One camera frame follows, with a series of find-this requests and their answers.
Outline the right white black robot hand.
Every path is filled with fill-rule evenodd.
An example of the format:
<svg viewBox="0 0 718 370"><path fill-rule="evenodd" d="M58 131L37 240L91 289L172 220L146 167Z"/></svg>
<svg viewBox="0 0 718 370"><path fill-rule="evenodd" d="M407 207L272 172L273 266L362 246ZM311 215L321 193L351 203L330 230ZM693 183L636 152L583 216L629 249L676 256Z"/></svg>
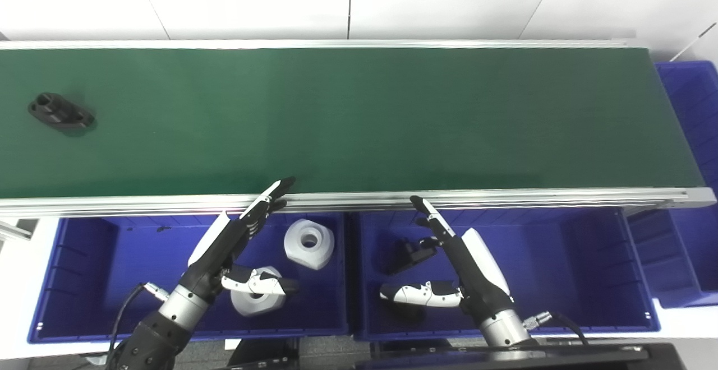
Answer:
<svg viewBox="0 0 718 370"><path fill-rule="evenodd" d="M417 220L418 225L432 232L431 237L420 240L420 247L429 251L443 249L457 274L458 286L453 286L451 281L384 284L380 286L380 299L429 308L459 307L477 324L514 309L503 273L477 230L468 229L463 235L457 235L428 199L413 195L410 201L416 211L424 215Z"/></svg>

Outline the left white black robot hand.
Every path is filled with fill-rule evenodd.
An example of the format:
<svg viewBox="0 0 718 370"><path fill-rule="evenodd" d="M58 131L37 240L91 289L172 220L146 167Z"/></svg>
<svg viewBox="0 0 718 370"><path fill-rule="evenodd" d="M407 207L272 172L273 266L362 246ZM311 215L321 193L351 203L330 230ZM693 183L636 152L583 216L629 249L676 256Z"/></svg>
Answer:
<svg viewBox="0 0 718 370"><path fill-rule="evenodd" d="M205 252L190 265L179 280L193 296L213 303L221 293L220 278L230 270L236 258L247 247L249 240L257 235L273 212L286 206L283 196L297 179L287 177L273 183L247 207L243 214L220 228L217 237Z"/></svg>

